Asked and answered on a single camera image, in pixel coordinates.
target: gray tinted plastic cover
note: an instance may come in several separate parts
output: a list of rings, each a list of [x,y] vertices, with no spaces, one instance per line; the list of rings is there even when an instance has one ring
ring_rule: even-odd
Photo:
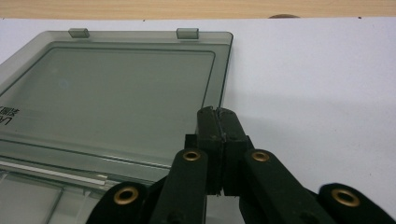
[[[158,180],[196,112],[221,104],[233,36],[77,37],[44,32],[0,65],[0,166]]]

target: screw hole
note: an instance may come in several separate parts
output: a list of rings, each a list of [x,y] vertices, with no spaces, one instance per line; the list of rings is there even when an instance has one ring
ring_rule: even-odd
[[[114,202],[119,205],[125,205],[128,203],[132,203],[137,199],[139,192],[134,187],[125,187],[119,189],[119,191],[114,194]]]
[[[198,161],[201,158],[201,154],[197,151],[188,151],[183,154],[183,158],[186,161]]]
[[[361,204],[359,198],[347,189],[333,189],[332,197],[337,202],[348,207],[357,207]]]
[[[267,153],[261,152],[261,151],[256,151],[251,154],[254,160],[256,161],[268,161],[270,159],[270,156],[268,156]]]

